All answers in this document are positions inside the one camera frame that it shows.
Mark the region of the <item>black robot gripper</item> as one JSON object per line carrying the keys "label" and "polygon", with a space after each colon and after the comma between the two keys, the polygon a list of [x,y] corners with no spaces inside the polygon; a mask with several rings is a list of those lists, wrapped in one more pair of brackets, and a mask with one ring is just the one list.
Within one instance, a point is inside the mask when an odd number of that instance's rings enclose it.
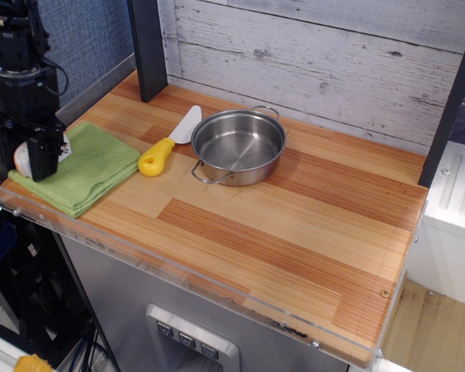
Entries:
{"label": "black robot gripper", "polygon": [[13,163],[26,141],[32,179],[57,172],[64,154],[66,126],[57,118],[60,107],[57,69],[34,64],[24,71],[0,67],[0,158]]}

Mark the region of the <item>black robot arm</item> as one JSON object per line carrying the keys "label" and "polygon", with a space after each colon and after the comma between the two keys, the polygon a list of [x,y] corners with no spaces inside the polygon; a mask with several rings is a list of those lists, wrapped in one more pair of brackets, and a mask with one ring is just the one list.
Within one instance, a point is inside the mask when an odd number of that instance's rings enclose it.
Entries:
{"label": "black robot arm", "polygon": [[69,147],[49,36],[36,1],[0,1],[0,158],[34,181],[55,174]]}

